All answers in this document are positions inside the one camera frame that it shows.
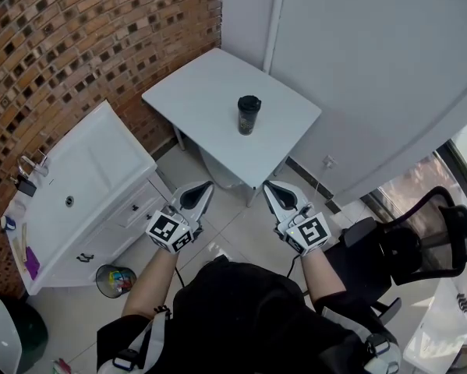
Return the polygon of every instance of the white table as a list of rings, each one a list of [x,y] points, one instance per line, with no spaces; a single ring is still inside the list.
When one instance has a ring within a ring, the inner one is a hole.
[[[252,134],[238,131],[240,97],[261,101]],[[259,69],[218,48],[201,55],[147,90],[143,99],[175,127],[239,177],[260,186],[317,120],[321,110]]]

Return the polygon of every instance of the strap buckle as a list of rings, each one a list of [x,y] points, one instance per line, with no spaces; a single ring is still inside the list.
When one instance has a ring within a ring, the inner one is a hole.
[[[375,357],[378,357],[391,349],[389,340],[380,333],[373,333],[369,335],[366,339],[365,345],[367,351]]]
[[[154,311],[158,313],[163,313],[165,312],[165,319],[169,320],[171,319],[171,310],[168,308],[166,305],[163,306],[158,306],[157,308],[154,308]]]
[[[134,351],[133,349],[124,349],[123,351],[120,351],[111,362],[114,367],[131,372],[136,365],[138,354],[139,352]]]

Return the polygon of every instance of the black tumbler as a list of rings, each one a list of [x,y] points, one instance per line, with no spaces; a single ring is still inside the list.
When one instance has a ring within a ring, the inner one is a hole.
[[[248,136],[254,130],[257,113],[261,109],[261,100],[255,96],[239,98],[239,132]]]

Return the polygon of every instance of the drawer handle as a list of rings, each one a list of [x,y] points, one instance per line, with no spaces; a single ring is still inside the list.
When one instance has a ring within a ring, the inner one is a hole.
[[[94,259],[94,255],[85,255],[83,253],[80,254],[82,256],[82,258],[80,257],[76,257],[77,260],[79,260],[80,262],[82,263],[88,263],[90,262],[92,259]]]

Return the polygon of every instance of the bathroom vanity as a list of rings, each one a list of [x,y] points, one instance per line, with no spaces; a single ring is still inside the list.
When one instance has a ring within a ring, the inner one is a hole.
[[[44,165],[45,176],[29,176],[34,196],[17,192],[5,212],[16,222],[7,235],[30,295],[42,287],[93,284],[98,267],[135,242],[171,198],[155,161],[107,101],[51,149]],[[19,261],[23,223],[40,264],[35,280]]]

